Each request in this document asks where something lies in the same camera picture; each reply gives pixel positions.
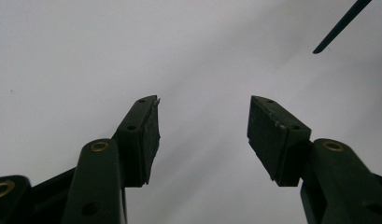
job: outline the screw hole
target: screw hole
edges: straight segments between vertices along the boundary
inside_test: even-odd
[[[339,144],[334,143],[334,142],[325,142],[322,145],[325,146],[327,149],[332,150],[332,151],[343,151],[343,147]]]
[[[9,194],[15,188],[15,183],[11,180],[0,182],[0,198]]]
[[[100,152],[100,151],[104,151],[104,150],[106,150],[108,148],[109,148],[109,143],[107,143],[107,142],[97,142],[97,143],[94,143],[91,146],[91,151],[93,151],[93,152]]]
[[[100,209],[100,203],[98,202],[92,202],[88,203],[82,208],[82,214],[85,217],[92,216],[96,213],[98,213],[98,210]]]
[[[382,205],[379,203],[366,203],[364,205],[369,211],[382,216]]]

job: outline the black rod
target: black rod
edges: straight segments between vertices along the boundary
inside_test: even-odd
[[[327,46],[356,18],[356,16],[371,2],[371,0],[358,0],[345,14],[345,16],[325,36],[321,43],[313,51],[314,54],[321,53]]]

